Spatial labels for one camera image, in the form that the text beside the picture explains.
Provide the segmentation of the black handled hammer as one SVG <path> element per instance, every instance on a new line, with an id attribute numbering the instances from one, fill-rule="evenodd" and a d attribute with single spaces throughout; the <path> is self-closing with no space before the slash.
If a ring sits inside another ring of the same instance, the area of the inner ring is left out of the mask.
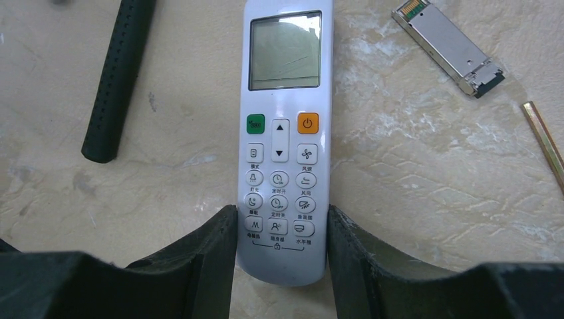
<path id="1" fill-rule="evenodd" d="M 81 149 L 90 161 L 108 163 L 117 157 L 156 4 L 120 2 Z"/>

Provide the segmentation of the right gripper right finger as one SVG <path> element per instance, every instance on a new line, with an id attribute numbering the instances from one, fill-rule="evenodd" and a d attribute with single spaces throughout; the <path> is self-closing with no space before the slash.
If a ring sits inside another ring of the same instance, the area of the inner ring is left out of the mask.
<path id="1" fill-rule="evenodd" d="M 329 207 L 329 268 L 339 318 L 562 318 L 561 263 L 482 263 L 453 272 L 365 231 Z"/>

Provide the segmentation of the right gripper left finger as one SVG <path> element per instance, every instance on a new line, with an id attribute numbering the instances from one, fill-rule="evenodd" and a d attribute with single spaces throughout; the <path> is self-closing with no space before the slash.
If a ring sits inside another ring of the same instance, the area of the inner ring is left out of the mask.
<path id="1" fill-rule="evenodd" d="M 22 253 L 1 243 L 2 318 L 227 318 L 237 209 L 120 268 L 80 251 Z"/>

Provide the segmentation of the white remote control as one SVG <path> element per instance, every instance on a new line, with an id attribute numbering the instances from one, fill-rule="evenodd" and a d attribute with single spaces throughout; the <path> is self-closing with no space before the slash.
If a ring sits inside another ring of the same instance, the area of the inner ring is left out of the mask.
<path id="1" fill-rule="evenodd" d="M 236 261 L 278 286 L 326 270 L 333 12 L 332 1 L 243 11 Z"/>

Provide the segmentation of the silver transceiver module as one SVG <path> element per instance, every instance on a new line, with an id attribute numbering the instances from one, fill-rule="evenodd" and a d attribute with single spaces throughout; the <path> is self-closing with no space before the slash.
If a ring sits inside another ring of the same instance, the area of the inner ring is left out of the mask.
<path id="1" fill-rule="evenodd" d="M 406 1 L 392 18 L 461 91 L 481 98 L 505 80 L 504 71 L 429 1 Z"/>

